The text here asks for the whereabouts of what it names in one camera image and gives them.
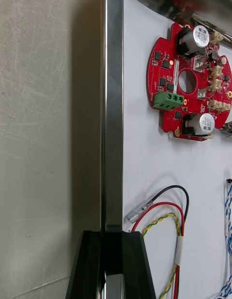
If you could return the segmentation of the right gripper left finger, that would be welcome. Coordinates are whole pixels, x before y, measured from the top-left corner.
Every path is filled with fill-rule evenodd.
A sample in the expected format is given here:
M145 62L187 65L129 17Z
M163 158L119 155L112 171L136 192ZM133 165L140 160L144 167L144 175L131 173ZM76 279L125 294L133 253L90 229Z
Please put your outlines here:
M85 230L77 245L66 298L99 299L101 273L101 235Z

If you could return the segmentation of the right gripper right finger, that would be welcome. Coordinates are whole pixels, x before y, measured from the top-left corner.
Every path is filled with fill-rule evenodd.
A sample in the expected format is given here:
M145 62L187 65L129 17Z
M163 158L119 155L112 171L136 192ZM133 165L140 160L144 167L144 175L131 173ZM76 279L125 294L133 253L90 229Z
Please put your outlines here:
M101 286L104 299L155 299L142 234L107 232L102 240Z

